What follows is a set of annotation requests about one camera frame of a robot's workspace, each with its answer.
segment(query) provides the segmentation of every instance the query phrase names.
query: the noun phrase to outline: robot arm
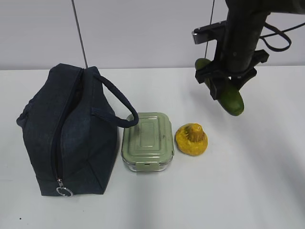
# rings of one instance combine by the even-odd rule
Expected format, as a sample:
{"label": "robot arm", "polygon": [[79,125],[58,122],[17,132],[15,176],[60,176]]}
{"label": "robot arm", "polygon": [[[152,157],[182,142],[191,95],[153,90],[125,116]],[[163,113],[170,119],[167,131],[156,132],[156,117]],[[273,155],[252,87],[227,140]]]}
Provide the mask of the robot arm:
{"label": "robot arm", "polygon": [[[209,79],[210,94],[215,100],[223,92],[228,77],[239,90],[256,75],[254,67],[268,60],[267,52],[255,49],[271,12],[305,14],[305,0],[226,0],[226,4],[229,9],[226,21],[193,31],[195,44],[217,40],[214,60],[197,70],[195,76],[199,83]],[[285,34],[282,36],[291,44]]]}

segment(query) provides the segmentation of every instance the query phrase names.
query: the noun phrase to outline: wire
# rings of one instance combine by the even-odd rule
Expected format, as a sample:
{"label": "wire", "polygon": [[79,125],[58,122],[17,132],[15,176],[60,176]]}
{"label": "wire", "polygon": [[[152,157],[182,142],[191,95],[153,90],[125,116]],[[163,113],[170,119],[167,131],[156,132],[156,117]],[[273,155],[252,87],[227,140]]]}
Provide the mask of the wire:
{"label": "wire", "polygon": [[[295,29],[298,29],[298,28],[300,28],[300,27],[302,27],[302,26],[304,26],[304,25],[305,25],[305,22],[302,23],[302,24],[296,25],[296,26],[294,26],[294,27],[291,27],[291,28],[289,28],[289,29],[283,30],[283,31],[281,31],[281,32],[288,32],[288,31],[291,31],[291,30],[295,30]],[[272,36],[275,36],[275,35],[278,35],[278,33],[276,33],[276,32],[275,32],[275,33],[270,33],[270,34],[261,36],[260,38],[272,37]]]}
{"label": "wire", "polygon": [[73,13],[74,13],[74,17],[75,17],[76,26],[77,26],[77,32],[78,32],[78,36],[79,36],[80,42],[81,42],[82,55],[83,55],[83,57],[84,57],[85,66],[86,66],[86,68],[88,68],[86,53],[85,53],[84,45],[83,45],[83,43],[82,43],[81,30],[80,30],[80,25],[79,25],[78,19],[77,19],[77,14],[76,14],[76,9],[75,9],[74,0],[71,0],[71,2],[72,2]]}
{"label": "wire", "polygon": [[[213,0],[212,12],[211,12],[211,17],[210,17],[210,25],[212,24],[212,18],[213,18],[213,13],[214,13],[214,6],[215,6],[215,0]],[[206,43],[204,58],[206,58],[206,53],[208,51],[208,45],[209,45],[209,42]]]}
{"label": "wire", "polygon": [[[262,39],[262,40],[265,42],[266,46],[267,46],[270,50],[272,50],[272,51],[274,51],[274,52],[283,52],[283,51],[286,51],[287,49],[289,49],[290,46],[291,46],[291,44],[292,44],[291,39],[285,34],[285,32],[288,32],[288,31],[291,31],[291,30],[298,29],[298,28],[300,28],[300,27],[302,27],[302,26],[304,26],[304,25],[305,25],[305,22],[302,23],[302,24],[296,25],[296,26],[294,26],[294,27],[291,27],[291,28],[289,28],[289,29],[280,31],[278,28],[276,28],[276,27],[274,27],[274,26],[272,26],[272,25],[269,25],[268,23],[265,22],[265,25],[264,25],[264,26],[265,26],[267,29],[272,30],[274,33],[270,33],[270,34],[267,34],[267,35],[264,35],[264,36],[260,36],[260,39]],[[284,48],[276,48],[276,47],[271,46],[271,45],[266,41],[266,38],[267,38],[267,37],[272,37],[272,36],[275,36],[275,35],[279,35],[279,36],[283,37],[289,44],[288,44],[286,47],[284,47]]]}

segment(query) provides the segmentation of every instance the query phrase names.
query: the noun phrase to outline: white table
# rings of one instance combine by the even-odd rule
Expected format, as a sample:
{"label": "white table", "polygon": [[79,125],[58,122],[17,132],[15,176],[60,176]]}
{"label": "white table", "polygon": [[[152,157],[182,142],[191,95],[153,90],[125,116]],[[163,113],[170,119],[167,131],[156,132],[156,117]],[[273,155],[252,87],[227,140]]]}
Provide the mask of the white table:
{"label": "white table", "polygon": [[194,69],[102,70],[138,112],[167,114],[173,133],[200,123],[209,146],[199,157],[175,148],[171,166],[152,174],[129,171],[119,155],[104,195],[72,198],[40,195],[15,124],[48,71],[0,71],[0,228],[304,229],[305,66],[257,69],[239,117],[211,99]]}

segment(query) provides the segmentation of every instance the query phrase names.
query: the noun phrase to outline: metal ring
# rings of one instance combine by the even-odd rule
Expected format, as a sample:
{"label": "metal ring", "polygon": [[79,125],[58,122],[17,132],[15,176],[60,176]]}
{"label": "metal ring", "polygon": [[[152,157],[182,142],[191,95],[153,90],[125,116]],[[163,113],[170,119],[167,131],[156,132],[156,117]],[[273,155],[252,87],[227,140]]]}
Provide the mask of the metal ring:
{"label": "metal ring", "polygon": [[[66,195],[66,194],[64,194],[64,193],[61,193],[60,190],[63,190],[63,189],[66,190],[67,192],[69,192],[70,195],[68,196],[68,195]],[[71,196],[73,196],[73,192],[72,192],[70,189],[66,188],[66,187],[58,187],[58,188],[56,188],[56,191],[57,191],[60,195],[62,195],[63,197],[71,197]]]}

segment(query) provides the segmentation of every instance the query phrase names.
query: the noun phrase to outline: zipper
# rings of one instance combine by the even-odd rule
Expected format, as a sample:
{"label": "zipper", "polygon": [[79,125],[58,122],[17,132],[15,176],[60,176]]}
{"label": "zipper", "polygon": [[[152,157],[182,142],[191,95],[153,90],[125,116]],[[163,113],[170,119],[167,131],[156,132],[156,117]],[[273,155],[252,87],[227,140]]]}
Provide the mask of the zipper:
{"label": "zipper", "polygon": [[81,76],[83,74],[83,69],[80,70],[75,83],[72,87],[71,94],[69,95],[67,104],[62,112],[61,118],[58,122],[58,126],[56,128],[52,150],[51,150],[51,162],[52,162],[52,170],[56,181],[59,184],[59,187],[56,188],[56,191],[65,197],[73,196],[73,192],[66,188],[62,182],[63,180],[63,167],[62,167],[62,155],[61,155],[61,130],[62,126],[69,116],[69,114],[75,109],[77,104],[81,100],[83,86],[81,82]]}

